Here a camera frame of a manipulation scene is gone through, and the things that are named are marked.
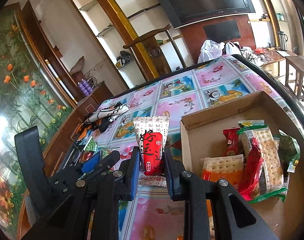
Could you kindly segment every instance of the white plastic bag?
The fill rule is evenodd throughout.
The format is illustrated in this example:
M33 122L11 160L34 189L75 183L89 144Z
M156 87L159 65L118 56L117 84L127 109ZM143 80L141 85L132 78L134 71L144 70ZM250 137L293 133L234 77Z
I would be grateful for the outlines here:
M201 47L201 54L197 62L202 63L222 56L223 48L224 42L218 44L215 41L206 40Z
M241 55L241 51L239 50L239 48L231 41L225 44L225 50L227 55L233 55L233 54Z

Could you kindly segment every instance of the thermos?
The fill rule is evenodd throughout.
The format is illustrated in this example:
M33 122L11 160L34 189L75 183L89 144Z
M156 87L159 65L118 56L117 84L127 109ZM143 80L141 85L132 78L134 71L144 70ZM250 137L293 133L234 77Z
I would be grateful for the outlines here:
M82 79L82 85L85 87L85 89L88 91L89 94L93 92L87 80Z
M283 31L278 31L277 33L280 41L280 49L287 50L288 36Z
M84 87L84 85L80 82L77 83L77 86L81 90L82 94L85 95L86 97L90 94Z

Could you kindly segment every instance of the black panel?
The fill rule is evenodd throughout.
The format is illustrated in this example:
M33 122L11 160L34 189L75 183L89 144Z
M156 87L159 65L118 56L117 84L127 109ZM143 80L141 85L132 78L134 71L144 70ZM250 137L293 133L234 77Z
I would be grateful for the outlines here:
M236 20L211 24L203 28L208 40L217 43L241 38Z

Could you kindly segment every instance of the purple bottle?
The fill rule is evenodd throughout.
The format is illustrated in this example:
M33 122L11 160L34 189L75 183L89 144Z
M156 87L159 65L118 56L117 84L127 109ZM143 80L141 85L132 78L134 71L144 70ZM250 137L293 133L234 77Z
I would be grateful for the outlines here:
M83 95L85 95L86 97L89 95L89 92L85 89L82 83L78 82L77 86L79 87Z
M89 94L93 92L87 80L82 79L82 85L85 87L85 89L88 91Z

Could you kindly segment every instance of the wooden stool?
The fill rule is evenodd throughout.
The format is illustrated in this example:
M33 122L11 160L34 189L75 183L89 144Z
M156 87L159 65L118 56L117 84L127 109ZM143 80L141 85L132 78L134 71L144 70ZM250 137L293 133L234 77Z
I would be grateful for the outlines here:
M299 100L304 100L304 56L287 56L286 58L286 83L285 86L292 90L289 83L295 83L294 94ZM289 80L289 65L296 70L296 80Z

